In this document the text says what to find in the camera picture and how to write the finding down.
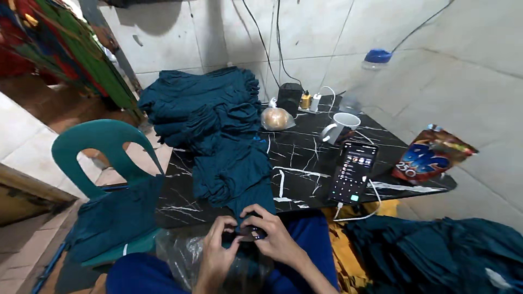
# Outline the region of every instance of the white tiled wall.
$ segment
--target white tiled wall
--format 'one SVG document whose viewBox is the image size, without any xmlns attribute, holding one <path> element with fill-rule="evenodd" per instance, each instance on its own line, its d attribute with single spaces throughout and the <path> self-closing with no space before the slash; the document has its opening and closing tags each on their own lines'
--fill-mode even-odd
<svg viewBox="0 0 523 294">
<path fill-rule="evenodd" d="M 412 50 L 397 54 L 363 97 L 405 141 L 437 123 L 480 150 L 449 171 L 456 190 L 402 200 L 422 219 L 481 217 L 523 232 L 521 8 L 517 0 L 455 1 L 405 42 Z"/>
<path fill-rule="evenodd" d="M 58 134 L 0 93 L 0 162 L 74 196 L 85 198 L 53 160 L 51 146 L 57 137 Z M 91 180 L 95 181 L 100 176 L 101 169 L 83 153 L 78 154 L 77 159 Z"/>
<path fill-rule="evenodd" d="M 281 0 L 280 39 L 286 69 L 311 93 L 323 85 L 334 85 L 342 92 L 350 83 L 348 73 L 360 67 L 366 52 L 392 48 L 446 1 L 354 0 L 353 5 L 352 0 Z M 278 61 L 277 0 L 245 2 L 256 18 L 270 60 Z M 138 4 L 127 9 L 103 5 L 100 11 L 144 88 L 161 70 L 199 74 L 232 62 L 254 67 L 262 88 L 260 100 L 278 93 L 258 29 L 241 0 Z M 273 69 L 278 79 L 281 74 L 282 83 L 295 82 L 280 73 L 278 62 Z"/>
</svg>

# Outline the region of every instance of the phone screen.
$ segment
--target phone screen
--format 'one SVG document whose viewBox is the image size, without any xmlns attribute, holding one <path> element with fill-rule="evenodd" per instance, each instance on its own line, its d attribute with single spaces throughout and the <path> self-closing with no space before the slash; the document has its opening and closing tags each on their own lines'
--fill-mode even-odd
<svg viewBox="0 0 523 294">
<path fill-rule="evenodd" d="M 378 147 L 375 145 L 345 142 L 329 198 L 347 204 L 358 203 L 377 154 Z"/>
</svg>

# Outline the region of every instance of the white mug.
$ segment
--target white mug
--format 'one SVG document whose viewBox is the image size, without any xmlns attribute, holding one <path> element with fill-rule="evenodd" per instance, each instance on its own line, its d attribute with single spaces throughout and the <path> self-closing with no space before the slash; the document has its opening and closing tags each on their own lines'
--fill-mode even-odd
<svg viewBox="0 0 523 294">
<path fill-rule="evenodd" d="M 333 116 L 331 124 L 323 129 L 320 138 L 323 142 L 338 145 L 349 139 L 360 123 L 359 117 L 346 112 L 339 112 Z"/>
</svg>

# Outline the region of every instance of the black speaker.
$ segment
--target black speaker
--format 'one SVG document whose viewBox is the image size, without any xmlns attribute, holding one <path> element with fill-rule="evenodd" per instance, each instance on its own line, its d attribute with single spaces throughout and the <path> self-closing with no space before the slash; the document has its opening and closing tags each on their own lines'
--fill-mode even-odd
<svg viewBox="0 0 523 294">
<path fill-rule="evenodd" d="M 302 94 L 303 89 L 300 84 L 285 83 L 278 91 L 276 106 L 285 109 L 292 117 L 296 117 Z"/>
</svg>

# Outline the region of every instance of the blue pants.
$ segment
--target blue pants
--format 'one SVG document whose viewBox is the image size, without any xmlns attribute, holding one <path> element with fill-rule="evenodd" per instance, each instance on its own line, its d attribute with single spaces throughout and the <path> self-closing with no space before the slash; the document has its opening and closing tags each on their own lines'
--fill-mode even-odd
<svg viewBox="0 0 523 294">
<path fill-rule="evenodd" d="M 325 216 L 319 210 L 296 212 L 282 217 L 291 237 L 316 267 L 338 289 L 331 240 Z M 188 294 L 174 281 L 169 266 L 144 253 L 126 255 L 115 262 L 106 281 L 107 294 Z M 275 262 L 260 293 L 313 293 L 307 282 L 291 267 Z"/>
</svg>

